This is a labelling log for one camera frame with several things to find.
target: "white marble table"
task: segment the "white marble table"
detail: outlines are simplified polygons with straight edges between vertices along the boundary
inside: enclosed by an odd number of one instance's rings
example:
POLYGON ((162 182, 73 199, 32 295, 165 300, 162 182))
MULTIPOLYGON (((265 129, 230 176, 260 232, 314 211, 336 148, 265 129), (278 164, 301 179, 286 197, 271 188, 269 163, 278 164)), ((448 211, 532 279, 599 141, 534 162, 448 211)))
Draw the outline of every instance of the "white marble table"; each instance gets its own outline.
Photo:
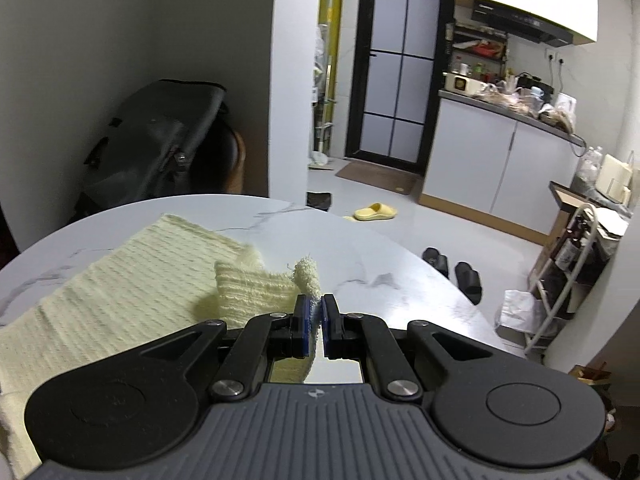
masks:
MULTIPOLYGON (((138 202, 49 235, 0 271, 0 324, 16 319, 163 213, 252 243, 273 272, 284 272, 287 264, 309 254, 318 263, 322 292, 334 294, 343 313, 374 314, 392 328, 425 319, 503 348, 480 311, 451 282, 366 224, 278 200, 235 195, 138 202)), ((308 381, 354 382, 359 377, 356 363, 317 359, 308 381)))

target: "white towel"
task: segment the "white towel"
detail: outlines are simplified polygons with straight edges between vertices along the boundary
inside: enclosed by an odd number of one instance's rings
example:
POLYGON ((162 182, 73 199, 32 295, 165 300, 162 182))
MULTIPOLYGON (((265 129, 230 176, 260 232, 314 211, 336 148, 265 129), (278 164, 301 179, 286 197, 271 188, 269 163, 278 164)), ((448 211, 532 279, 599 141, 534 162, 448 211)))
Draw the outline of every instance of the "white towel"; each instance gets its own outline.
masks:
MULTIPOLYGON (((319 296, 315 264, 302 267, 270 274, 251 246, 166 215, 0 329, 2 451, 15 477, 40 464, 23 422, 37 386, 201 320, 228 317, 238 328, 264 310, 292 312, 300 290, 319 296), (216 264, 221 288, 235 296, 218 293, 216 264), (250 306, 253 296, 261 300, 250 306)), ((309 362, 283 366, 277 380, 301 381, 309 362)))

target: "range hood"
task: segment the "range hood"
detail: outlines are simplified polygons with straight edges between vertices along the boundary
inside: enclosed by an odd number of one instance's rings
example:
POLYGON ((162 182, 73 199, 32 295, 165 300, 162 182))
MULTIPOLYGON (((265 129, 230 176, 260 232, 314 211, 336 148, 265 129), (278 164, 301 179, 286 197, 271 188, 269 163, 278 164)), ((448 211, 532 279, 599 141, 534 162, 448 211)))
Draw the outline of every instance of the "range hood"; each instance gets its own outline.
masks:
POLYGON ((559 47, 574 42, 574 35, 566 28, 489 0, 474 0, 471 19, 535 43, 559 47))

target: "kitchen counter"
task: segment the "kitchen counter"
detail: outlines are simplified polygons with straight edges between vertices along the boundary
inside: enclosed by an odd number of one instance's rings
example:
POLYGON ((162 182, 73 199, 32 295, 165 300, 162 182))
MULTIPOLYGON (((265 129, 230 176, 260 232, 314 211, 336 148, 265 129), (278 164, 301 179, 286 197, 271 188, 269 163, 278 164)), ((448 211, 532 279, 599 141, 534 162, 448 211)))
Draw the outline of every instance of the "kitchen counter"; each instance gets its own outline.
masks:
POLYGON ((476 108, 480 108, 482 110, 487 110, 488 112, 493 112, 495 114, 500 114, 504 117, 508 117, 510 119, 514 119, 520 123, 523 124, 528 124, 529 126, 533 126, 534 128, 538 128, 539 130, 543 130, 544 132, 547 132, 548 134, 552 134, 555 135, 556 137, 560 137, 563 140, 566 140, 567 142, 570 142, 576 146, 580 146, 581 148, 585 147, 585 143, 584 141, 576 136, 573 136, 571 134, 568 134, 562 130, 558 130, 557 128, 554 128, 552 126, 549 126, 548 124, 545 124, 537 119, 534 119, 532 117, 527 117, 521 114, 517 114, 515 112, 512 112, 510 110, 507 110, 506 108, 503 108, 501 106, 498 105, 492 105, 490 103, 485 103, 484 101, 480 101, 478 99, 474 99, 473 97, 469 97, 466 95, 461 95, 461 94, 456 94, 454 92, 449 92, 447 90, 440 90, 438 92, 438 95, 440 97, 442 97, 443 99, 450 99, 452 101, 456 101, 465 105, 469 105, 469 106, 475 106, 476 108))

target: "round black disc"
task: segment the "round black disc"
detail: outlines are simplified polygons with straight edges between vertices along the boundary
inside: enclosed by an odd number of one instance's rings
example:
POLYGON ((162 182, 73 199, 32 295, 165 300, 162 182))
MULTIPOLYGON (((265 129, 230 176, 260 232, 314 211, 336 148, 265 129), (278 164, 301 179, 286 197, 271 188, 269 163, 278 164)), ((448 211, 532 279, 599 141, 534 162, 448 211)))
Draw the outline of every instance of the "round black disc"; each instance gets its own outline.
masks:
POLYGON ((492 464, 543 468, 583 456, 602 434, 600 397, 575 378, 525 360, 504 368, 467 363, 431 406, 453 446, 492 464))
POLYGON ((194 427, 196 393, 171 363, 121 373, 72 370, 30 397, 24 420, 39 455, 78 469, 115 470, 171 449, 194 427))

